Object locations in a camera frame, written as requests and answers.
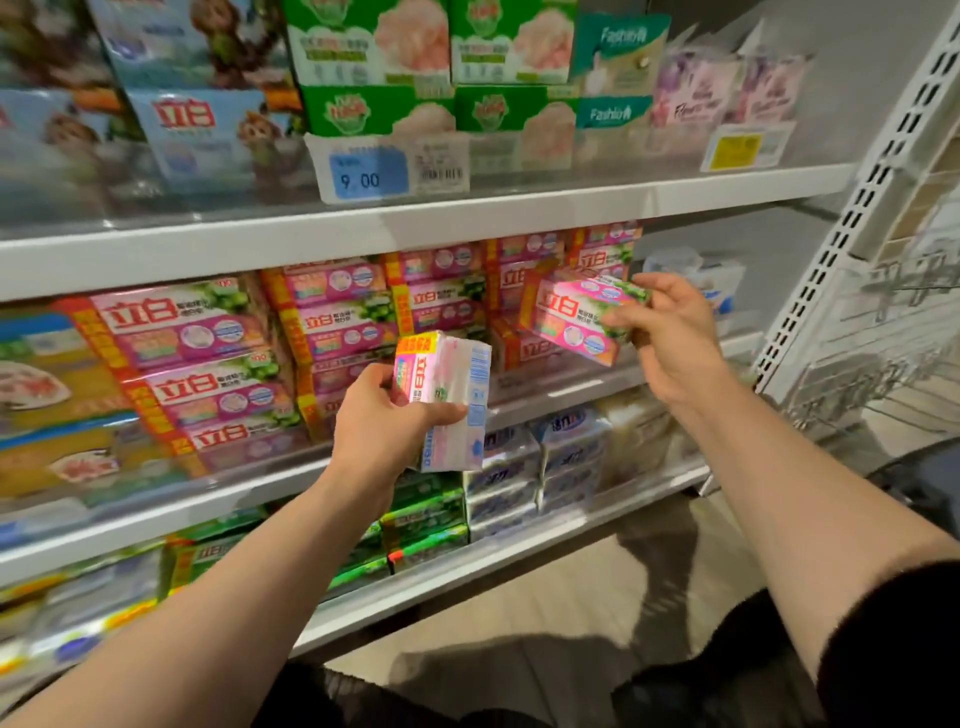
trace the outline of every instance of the finger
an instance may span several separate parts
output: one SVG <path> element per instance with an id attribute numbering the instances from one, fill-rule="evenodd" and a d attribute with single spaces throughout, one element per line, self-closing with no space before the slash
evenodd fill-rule
<path id="1" fill-rule="evenodd" d="M 689 280 L 676 273 L 637 273 L 632 281 L 644 288 L 660 291 L 676 303 L 687 303 L 704 297 Z"/>
<path id="2" fill-rule="evenodd" d="M 364 387 L 385 387 L 394 380 L 394 368 L 390 364 L 368 364 L 356 380 Z"/>
<path id="3" fill-rule="evenodd" d="M 664 325 L 664 314 L 642 303 L 625 303 L 611 308 L 600 317 L 600 323 L 609 327 L 642 328 L 656 332 Z"/>
<path id="4" fill-rule="evenodd" d="M 448 401 L 414 402 L 403 408 L 409 416 L 415 418 L 423 429 L 440 425 L 453 425 L 467 416 L 465 404 L 454 404 Z"/>

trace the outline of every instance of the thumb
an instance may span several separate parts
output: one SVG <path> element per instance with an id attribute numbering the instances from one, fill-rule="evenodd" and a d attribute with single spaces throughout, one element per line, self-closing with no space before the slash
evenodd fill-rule
<path id="1" fill-rule="evenodd" d="M 624 303 L 611 308 L 600 317 L 600 323 L 608 327 L 641 328 L 656 333 L 666 325 L 665 316 L 642 303 Z"/>
<path id="2" fill-rule="evenodd" d="M 453 425 L 467 416 L 465 404 L 448 401 L 413 402 L 404 409 L 410 410 L 411 416 L 424 430 L 439 425 Z"/>

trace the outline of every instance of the hand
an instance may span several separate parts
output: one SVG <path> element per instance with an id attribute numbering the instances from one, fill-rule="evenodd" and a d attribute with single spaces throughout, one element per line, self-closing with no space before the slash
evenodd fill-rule
<path id="1" fill-rule="evenodd" d="M 327 470 L 342 488 L 355 489 L 357 501 L 369 509 L 364 527 L 390 507 L 394 483 L 423 447 L 427 430 L 467 415 L 465 406 L 450 402 L 393 404 L 384 388 L 393 372 L 388 364 L 369 365 L 347 389 L 333 430 Z"/>
<path id="2" fill-rule="evenodd" d="M 672 273 L 640 273 L 633 281 L 650 290 L 650 305 L 627 303 L 601 321 L 637 329 L 633 341 L 640 366 L 658 400 L 671 410 L 695 406 L 719 376 L 732 377 L 717 342 L 713 309 L 700 291 Z"/>

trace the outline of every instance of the black sleeve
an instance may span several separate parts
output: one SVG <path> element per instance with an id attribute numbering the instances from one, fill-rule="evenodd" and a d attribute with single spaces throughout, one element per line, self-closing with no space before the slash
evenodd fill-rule
<path id="1" fill-rule="evenodd" d="M 817 693 L 831 728 L 960 724 L 960 562 L 865 596 L 827 643 Z"/>

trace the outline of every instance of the price sticker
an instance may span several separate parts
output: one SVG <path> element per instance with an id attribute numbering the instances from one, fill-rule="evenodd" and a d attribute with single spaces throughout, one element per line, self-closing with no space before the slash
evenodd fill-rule
<path id="1" fill-rule="evenodd" d="M 341 200 L 376 200 L 410 192 L 407 157 L 391 147 L 330 155 L 330 175 Z"/>
<path id="2" fill-rule="evenodd" d="M 772 124 L 724 124 L 710 138 L 701 172 L 765 169 L 780 164 L 795 121 Z"/>

